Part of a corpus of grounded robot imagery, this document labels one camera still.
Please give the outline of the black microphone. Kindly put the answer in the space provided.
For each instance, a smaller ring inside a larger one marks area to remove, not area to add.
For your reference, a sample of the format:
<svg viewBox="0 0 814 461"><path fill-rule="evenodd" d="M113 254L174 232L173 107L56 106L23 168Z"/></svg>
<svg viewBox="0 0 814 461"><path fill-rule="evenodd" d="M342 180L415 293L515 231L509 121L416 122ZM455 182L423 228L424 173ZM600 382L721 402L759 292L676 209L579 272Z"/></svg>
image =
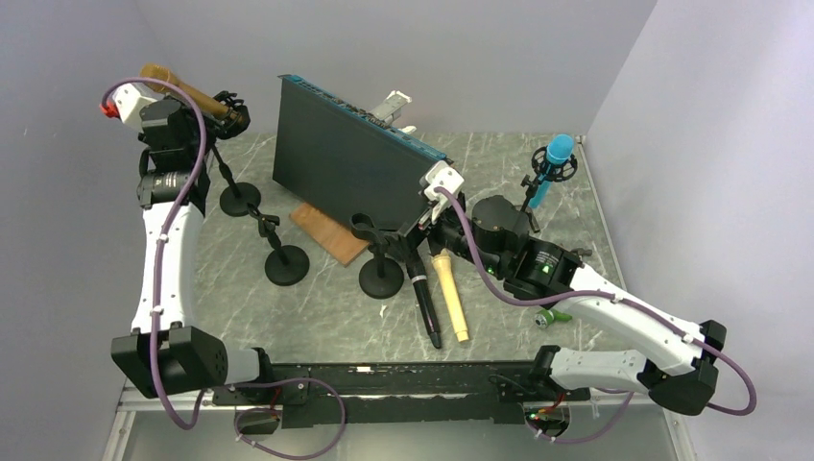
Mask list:
<svg viewBox="0 0 814 461"><path fill-rule="evenodd" d="M412 250L405 256L405 268L414 289L419 306L419 313L426 333L432 346L440 350L442 337L435 306L432 301L431 290L427 280L426 268L417 250Z"/></svg>

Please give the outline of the black desk stand with clip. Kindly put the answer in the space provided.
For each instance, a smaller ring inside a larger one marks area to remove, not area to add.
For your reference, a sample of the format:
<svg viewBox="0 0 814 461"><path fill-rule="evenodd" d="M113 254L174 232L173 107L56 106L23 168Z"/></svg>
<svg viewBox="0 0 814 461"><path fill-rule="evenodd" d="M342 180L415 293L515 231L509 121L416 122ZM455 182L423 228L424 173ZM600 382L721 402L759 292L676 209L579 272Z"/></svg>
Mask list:
<svg viewBox="0 0 814 461"><path fill-rule="evenodd" d="M362 291L369 297L385 300L393 297L402 287L404 274L398 263L387 256L389 240L365 213L355 213L350 218L354 237L368 242L372 259L359 271L358 281Z"/></svg>

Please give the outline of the cream beige microphone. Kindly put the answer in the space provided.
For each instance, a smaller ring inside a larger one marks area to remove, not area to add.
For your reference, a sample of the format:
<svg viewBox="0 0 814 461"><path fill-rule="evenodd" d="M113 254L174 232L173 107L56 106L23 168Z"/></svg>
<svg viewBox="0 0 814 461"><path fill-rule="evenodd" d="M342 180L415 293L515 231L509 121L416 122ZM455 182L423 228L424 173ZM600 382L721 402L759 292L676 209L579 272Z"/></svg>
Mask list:
<svg viewBox="0 0 814 461"><path fill-rule="evenodd" d="M459 343L465 343L469 340L468 326L457 284L454 279L449 252L447 250L441 250L437 255L433 255L432 265L439 279L447 313L456 339Z"/></svg>

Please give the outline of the black desk mic stand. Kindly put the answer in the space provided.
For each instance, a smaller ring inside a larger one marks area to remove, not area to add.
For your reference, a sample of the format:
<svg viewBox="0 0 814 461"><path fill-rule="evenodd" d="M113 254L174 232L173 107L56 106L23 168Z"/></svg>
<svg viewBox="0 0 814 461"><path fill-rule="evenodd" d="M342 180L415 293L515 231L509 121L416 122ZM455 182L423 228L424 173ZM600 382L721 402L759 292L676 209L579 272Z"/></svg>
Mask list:
<svg viewBox="0 0 814 461"><path fill-rule="evenodd" d="M264 263L267 279L278 286L291 286L305 278L310 269L310 259L299 246L283 245L276 229L280 218L263 214L253 204L247 204L249 216L257 221L258 233L272 248Z"/></svg>

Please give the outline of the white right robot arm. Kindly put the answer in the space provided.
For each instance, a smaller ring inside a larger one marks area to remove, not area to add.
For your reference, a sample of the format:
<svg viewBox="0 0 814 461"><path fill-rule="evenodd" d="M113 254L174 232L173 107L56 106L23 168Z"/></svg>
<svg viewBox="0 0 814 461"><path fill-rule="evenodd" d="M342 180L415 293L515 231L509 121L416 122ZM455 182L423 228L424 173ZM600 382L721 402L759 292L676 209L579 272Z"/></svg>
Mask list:
<svg viewBox="0 0 814 461"><path fill-rule="evenodd" d="M543 346L529 385L551 399L582 388L642 393L673 412L697 416L712 408L726 328L665 313L615 285L575 252L531 234L529 217L506 198L479 201L472 210L448 198L432 224L384 231L393 254L407 259L419 243L449 250L472 263L501 301L557 310L627 340L621 352L579 352Z"/></svg>

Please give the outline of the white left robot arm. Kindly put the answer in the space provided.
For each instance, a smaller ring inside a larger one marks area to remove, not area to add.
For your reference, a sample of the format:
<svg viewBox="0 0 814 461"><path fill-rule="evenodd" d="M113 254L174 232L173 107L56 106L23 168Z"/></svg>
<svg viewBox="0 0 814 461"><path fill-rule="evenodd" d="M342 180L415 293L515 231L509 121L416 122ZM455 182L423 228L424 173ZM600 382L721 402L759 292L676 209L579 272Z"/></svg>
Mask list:
<svg viewBox="0 0 814 461"><path fill-rule="evenodd" d="M275 375L259 348L235 349L197 328L196 248L210 179L194 169L199 126L193 110L168 97L139 111L146 148L136 188L146 234L142 289L127 335L112 340L115 365L148 399L158 377L168 395L237 384L250 402L268 400Z"/></svg>

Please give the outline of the gold microphone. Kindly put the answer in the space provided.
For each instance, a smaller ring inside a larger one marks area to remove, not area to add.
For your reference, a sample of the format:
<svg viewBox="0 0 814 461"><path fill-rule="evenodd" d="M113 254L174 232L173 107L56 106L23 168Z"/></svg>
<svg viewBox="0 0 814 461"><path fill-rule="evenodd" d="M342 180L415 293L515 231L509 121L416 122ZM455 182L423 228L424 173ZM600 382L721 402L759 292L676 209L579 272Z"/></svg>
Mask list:
<svg viewBox="0 0 814 461"><path fill-rule="evenodd" d="M156 83L147 83L147 87L156 93L172 92L180 95L180 93L176 91L177 87L189 96L199 106L201 111L205 111L219 120L223 120L227 117L227 106L215 100L213 97L204 94L194 86L188 85L168 67L148 62L142 66L139 76L156 80Z"/></svg>

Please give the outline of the black tripod mic stand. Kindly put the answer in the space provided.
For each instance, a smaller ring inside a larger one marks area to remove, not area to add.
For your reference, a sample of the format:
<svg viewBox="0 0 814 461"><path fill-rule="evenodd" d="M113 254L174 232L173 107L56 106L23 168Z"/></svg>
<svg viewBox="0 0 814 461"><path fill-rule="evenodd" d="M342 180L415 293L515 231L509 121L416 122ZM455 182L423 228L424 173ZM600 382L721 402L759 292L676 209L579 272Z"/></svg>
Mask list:
<svg viewBox="0 0 814 461"><path fill-rule="evenodd" d="M531 231L533 233L539 233L540 232L540 226L539 226L539 222L538 222L538 220L537 220L537 218L535 216L535 210L537 208L531 209L530 207L528 207L529 200L530 200L531 196L534 194L534 192L532 191L532 182L534 180L534 177L535 177L535 173L534 173L534 175L532 177L530 177L529 175L526 175L524 177L524 179L522 180L522 182L521 182L521 185L525 188L525 200L524 200L523 204L520 206L520 210L523 211L528 216Z"/></svg>

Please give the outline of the blue microphone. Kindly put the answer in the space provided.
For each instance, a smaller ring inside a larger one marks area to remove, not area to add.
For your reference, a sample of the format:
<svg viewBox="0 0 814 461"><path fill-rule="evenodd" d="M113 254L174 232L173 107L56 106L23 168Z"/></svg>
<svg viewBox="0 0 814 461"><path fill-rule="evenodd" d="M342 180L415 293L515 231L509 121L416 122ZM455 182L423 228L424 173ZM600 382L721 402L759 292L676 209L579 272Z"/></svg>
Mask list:
<svg viewBox="0 0 814 461"><path fill-rule="evenodd" d="M554 182L565 182L573 177L578 169L578 161L573 154L575 140L568 134L557 134L551 141L536 149L531 158L535 173L528 207L537 208Z"/></svg>

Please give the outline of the wooden board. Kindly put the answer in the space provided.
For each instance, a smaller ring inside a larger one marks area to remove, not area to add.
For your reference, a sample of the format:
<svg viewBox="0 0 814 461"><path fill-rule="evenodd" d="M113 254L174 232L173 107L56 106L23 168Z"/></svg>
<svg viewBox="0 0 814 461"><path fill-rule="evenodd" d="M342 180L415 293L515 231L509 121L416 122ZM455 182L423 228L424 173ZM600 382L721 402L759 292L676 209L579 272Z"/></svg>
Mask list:
<svg viewBox="0 0 814 461"><path fill-rule="evenodd" d="M344 267L367 250L365 240L356 238L348 228L309 204L301 204L289 217Z"/></svg>

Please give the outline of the dark grey server chassis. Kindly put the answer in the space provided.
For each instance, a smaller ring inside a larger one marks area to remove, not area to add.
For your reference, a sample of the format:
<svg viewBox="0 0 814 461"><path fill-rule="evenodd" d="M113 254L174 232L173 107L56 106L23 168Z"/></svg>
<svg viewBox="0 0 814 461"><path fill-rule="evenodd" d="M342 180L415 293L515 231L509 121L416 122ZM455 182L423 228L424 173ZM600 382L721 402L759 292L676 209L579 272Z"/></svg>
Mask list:
<svg viewBox="0 0 814 461"><path fill-rule="evenodd" d="M334 221L364 213L410 232L427 211L420 185L446 156L297 75L283 75L273 179Z"/></svg>

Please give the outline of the green pipe fitting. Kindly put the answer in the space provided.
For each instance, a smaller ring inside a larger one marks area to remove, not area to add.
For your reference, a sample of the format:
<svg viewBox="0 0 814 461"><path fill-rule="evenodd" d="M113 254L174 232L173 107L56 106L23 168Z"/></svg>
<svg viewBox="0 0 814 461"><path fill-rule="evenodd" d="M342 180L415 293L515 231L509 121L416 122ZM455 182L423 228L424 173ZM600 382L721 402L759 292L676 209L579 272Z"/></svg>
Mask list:
<svg viewBox="0 0 814 461"><path fill-rule="evenodd" d="M556 309L541 309L534 316L535 325L538 328L549 328L556 323L568 323L573 317L567 313Z"/></svg>

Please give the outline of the black shock mount stand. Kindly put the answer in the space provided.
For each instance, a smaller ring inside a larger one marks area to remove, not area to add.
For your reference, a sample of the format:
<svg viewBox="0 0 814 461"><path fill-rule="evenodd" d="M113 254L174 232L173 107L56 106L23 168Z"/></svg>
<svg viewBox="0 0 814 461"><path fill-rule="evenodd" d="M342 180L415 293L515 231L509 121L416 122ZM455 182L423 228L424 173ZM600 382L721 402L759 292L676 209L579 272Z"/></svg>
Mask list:
<svg viewBox="0 0 814 461"><path fill-rule="evenodd" d="M250 182L239 180L240 174L232 170L231 162L239 158L238 147L242 134L250 126L251 116L245 101L236 92L221 90L213 96L223 114L207 116L207 132L211 136L209 152L217 164L225 187L220 193L218 206L230 217L247 216L261 203L259 189Z"/></svg>

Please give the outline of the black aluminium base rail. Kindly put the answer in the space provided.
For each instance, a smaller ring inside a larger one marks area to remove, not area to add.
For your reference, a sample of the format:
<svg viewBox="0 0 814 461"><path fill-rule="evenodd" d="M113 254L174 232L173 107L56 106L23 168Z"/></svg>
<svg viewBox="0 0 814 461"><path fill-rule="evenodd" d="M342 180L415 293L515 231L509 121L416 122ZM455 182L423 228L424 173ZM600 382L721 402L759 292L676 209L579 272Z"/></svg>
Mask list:
<svg viewBox="0 0 814 461"><path fill-rule="evenodd" d="M519 425L534 403L586 401L592 390L644 393L636 368L609 376L558 377L547 359L536 361L273 364L262 358L257 377L229 377L224 358L159 369L165 392L202 391L215 406L269 412L284 428L488 420Z"/></svg>

